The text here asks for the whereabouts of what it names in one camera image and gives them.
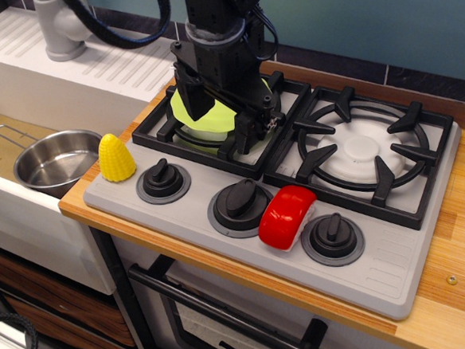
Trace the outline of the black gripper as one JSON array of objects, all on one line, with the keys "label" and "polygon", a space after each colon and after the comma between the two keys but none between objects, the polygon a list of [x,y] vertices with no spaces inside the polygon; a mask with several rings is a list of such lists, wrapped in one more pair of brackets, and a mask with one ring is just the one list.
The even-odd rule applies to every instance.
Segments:
[{"label": "black gripper", "polygon": [[236,151],[247,155],[263,140],[266,127],[256,116],[269,117],[279,104],[278,97],[260,76],[260,61],[249,45],[199,45],[177,41],[171,47],[176,56],[175,80],[190,119],[200,120],[214,106],[215,99],[235,112]]}]

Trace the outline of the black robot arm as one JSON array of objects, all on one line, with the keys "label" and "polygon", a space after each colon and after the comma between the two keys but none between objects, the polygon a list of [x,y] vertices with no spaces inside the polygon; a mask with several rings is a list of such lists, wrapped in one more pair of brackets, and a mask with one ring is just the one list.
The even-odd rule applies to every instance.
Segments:
[{"label": "black robot arm", "polygon": [[235,143],[242,155],[266,136],[278,105],[260,75],[261,63],[278,49],[264,41],[275,28],[260,1],[186,0],[188,40],[171,48],[186,112],[198,121],[216,102],[228,106],[236,113]]}]

